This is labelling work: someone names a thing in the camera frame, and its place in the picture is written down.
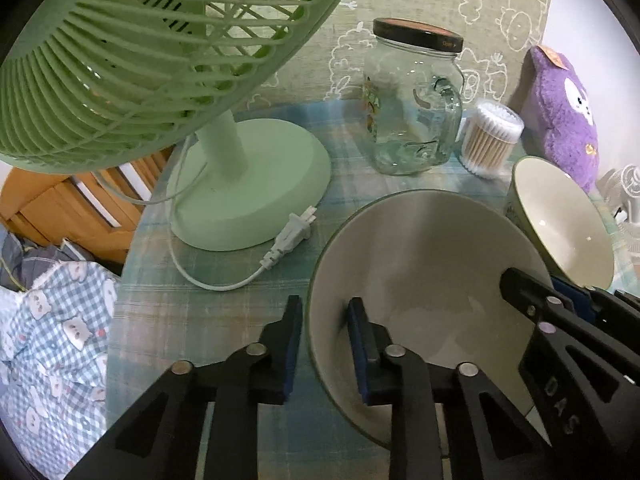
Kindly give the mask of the blue floral bowl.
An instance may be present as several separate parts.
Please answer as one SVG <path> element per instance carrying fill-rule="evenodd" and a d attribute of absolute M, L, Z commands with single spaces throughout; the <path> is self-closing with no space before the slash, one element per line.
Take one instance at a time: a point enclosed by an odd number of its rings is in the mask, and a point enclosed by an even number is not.
<path fill-rule="evenodd" d="M 501 296 L 509 268 L 551 283 L 519 228 L 453 192 L 386 196 L 338 229 L 314 270 L 306 329 L 319 380 L 352 426 L 390 444 L 390 408 L 369 408 L 357 389 L 345 321 L 354 297 L 395 344 L 444 367 L 472 362 L 522 413 L 533 408 L 518 364 L 534 326 Z"/>

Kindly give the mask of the white floor fan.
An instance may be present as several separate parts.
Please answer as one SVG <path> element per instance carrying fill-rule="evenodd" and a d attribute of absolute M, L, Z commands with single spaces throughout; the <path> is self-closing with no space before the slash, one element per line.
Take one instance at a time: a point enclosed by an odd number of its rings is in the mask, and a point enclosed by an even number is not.
<path fill-rule="evenodd" d="M 631 240 L 639 239 L 640 169 L 627 165 L 608 171 L 598 182 L 597 189 L 612 217 Z"/>

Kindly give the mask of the plaid tablecloth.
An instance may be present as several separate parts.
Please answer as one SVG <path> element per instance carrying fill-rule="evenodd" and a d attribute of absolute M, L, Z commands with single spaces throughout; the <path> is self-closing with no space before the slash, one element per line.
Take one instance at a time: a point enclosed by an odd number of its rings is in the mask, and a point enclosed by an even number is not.
<path fill-rule="evenodd" d="M 218 362 L 255 341 L 280 318 L 288 296 L 297 295 L 306 311 L 294 389 L 284 405 L 259 411 L 258 472 L 264 479 L 384 479 L 386 446 L 341 414 L 311 361 L 306 315 L 314 270 L 338 229 L 377 200 L 445 191 L 504 215 L 509 182 L 473 177 L 455 160 L 417 177 L 379 174 L 363 155 L 363 108 L 357 101 L 278 106 L 268 116 L 311 131 L 330 154 L 332 180 L 310 239 L 256 275 L 264 246 L 202 252 L 169 239 L 163 206 L 147 209 L 124 267 L 108 341 L 107 417 L 118 419 L 173 362 Z"/>

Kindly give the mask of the blue checkered bedding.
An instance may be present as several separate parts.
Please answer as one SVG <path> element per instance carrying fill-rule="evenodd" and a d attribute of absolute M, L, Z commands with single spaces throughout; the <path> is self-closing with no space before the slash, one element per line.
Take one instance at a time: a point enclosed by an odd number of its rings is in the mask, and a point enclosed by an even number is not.
<path fill-rule="evenodd" d="M 1 433 L 36 476 L 65 478 L 104 434 L 118 288 L 70 242 L 1 232 Z"/>

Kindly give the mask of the purple plush bunny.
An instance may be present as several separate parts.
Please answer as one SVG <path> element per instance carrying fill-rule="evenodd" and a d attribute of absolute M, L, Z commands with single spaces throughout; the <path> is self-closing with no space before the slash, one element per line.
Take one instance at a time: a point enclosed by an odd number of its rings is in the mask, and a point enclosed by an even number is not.
<path fill-rule="evenodd" d="M 587 90 L 564 54 L 544 46 L 529 54 L 535 75 L 521 111 L 525 151 L 552 162 L 588 193 L 600 154 Z"/>

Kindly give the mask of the cotton swab container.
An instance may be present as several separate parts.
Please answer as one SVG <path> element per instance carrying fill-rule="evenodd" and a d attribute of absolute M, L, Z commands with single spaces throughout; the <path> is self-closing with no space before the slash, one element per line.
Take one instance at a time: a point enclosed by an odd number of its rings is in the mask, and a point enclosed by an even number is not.
<path fill-rule="evenodd" d="M 471 174 L 495 179 L 518 143 L 525 124 L 509 107 L 478 100 L 465 123 L 460 162 Z"/>

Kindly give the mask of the wooden bed headboard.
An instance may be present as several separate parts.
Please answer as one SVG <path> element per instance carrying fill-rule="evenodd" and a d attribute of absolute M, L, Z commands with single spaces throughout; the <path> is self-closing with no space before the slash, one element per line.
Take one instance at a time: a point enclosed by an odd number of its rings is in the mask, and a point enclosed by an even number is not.
<path fill-rule="evenodd" d="M 160 180 L 171 148 L 97 174 L 36 174 L 4 168 L 1 223 L 38 245 L 69 240 L 103 262 L 122 264 L 143 207 Z"/>

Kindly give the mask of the glass mason jar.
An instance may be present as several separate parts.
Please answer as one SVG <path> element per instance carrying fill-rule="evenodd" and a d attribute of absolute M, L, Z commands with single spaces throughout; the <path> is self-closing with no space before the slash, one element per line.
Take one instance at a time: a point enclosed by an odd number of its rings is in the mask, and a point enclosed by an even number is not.
<path fill-rule="evenodd" d="M 375 18 L 372 32 L 362 98 L 373 166 L 408 176 L 448 162 L 463 113 L 463 37 L 405 18 Z"/>

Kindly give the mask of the green cartoon mat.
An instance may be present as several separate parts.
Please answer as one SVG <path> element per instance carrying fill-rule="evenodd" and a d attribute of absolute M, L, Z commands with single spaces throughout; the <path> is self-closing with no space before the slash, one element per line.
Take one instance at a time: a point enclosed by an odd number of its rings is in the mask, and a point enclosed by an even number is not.
<path fill-rule="evenodd" d="M 551 0 L 341 0 L 280 70 L 242 102 L 247 110 L 314 101 L 357 99 L 373 22 L 394 18 L 462 39 L 456 55 L 462 101 L 509 103 L 528 76 L 527 51 L 544 36 Z"/>

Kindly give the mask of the green desk fan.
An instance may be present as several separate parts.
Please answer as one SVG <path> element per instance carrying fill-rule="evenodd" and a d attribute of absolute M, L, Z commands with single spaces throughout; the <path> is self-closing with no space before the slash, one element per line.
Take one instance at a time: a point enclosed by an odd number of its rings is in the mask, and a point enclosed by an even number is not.
<path fill-rule="evenodd" d="M 253 247 L 311 220 L 329 154 L 281 119 L 237 122 L 247 99 L 341 0 L 1 0 L 1 157 L 79 174 L 182 143 L 171 232 Z"/>

